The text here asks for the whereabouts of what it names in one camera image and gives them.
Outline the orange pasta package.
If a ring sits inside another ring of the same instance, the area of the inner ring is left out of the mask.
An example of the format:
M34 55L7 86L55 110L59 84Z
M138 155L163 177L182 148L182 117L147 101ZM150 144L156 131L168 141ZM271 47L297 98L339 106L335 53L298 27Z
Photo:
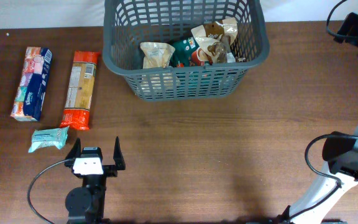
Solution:
M91 100L99 55L99 52L74 53L61 128L90 129Z

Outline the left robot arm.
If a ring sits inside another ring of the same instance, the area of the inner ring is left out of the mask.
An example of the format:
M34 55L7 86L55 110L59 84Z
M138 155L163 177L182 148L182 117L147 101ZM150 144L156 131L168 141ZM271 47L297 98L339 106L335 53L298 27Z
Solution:
M126 169L119 138L115 139L114 164L103 165L100 147L81 147L80 139L66 156L65 167L82 180L82 186L71 190L65 199L68 223L111 223L104 218L106 180L117 177L117 172Z

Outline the beige paper pouch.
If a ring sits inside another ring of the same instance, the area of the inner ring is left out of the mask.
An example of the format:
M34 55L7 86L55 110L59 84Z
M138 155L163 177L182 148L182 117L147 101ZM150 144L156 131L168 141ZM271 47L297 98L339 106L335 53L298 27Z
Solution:
M175 48L170 44L160 42L143 42L140 49L144 53L143 69L167 68ZM163 88L173 90L174 77L171 73L155 73L142 75L140 87L146 94L161 93Z

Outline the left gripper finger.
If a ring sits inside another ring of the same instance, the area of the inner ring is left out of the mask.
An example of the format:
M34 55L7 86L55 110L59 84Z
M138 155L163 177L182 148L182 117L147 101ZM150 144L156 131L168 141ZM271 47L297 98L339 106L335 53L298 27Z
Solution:
M121 146L120 146L118 136L115 139L113 159L115 162L116 170L125 170L126 169L126 163L124 160L124 156L122 155L122 152L121 152Z
M67 154L65 158L64 165L65 167L72 167L74 165L75 159L81 155L81 141L80 138L77 138L72 149Z

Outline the beige chocolate snack bag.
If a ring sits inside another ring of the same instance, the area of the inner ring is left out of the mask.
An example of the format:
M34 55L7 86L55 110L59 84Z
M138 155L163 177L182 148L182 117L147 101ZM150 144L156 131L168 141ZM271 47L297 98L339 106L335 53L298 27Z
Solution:
M191 33L198 44L191 55L191 60L196 65L236 62L231 51L238 35L235 17L197 26L192 28Z

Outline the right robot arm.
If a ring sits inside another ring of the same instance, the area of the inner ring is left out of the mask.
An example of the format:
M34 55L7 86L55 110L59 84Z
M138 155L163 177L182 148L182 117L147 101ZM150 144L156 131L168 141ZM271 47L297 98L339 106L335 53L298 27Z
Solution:
M309 151L323 139L324 163L318 171L311 165ZM278 223L322 223L340 198L358 184L358 126L353 135L335 131L313 139L305 149L305 162L317 178L297 202L278 216Z

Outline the green Nescafe coffee bag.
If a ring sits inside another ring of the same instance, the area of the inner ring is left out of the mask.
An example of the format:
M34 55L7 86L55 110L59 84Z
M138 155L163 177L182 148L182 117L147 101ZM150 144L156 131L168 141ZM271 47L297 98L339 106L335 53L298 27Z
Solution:
M208 59L209 56L201 49L193 37L172 42L170 45L175 48L170 59L170 63L173 67L194 67L212 64L211 59ZM198 72L190 72L190 76L188 77L189 95L195 95L198 86L198 76L195 75L196 73ZM180 88L181 91L183 91L185 87L185 78L184 74L179 74L175 77L175 85L178 89ZM166 83L168 86L167 88L173 89L173 80L167 81L170 82ZM206 96L207 89L201 89L201 87L199 94L201 96Z

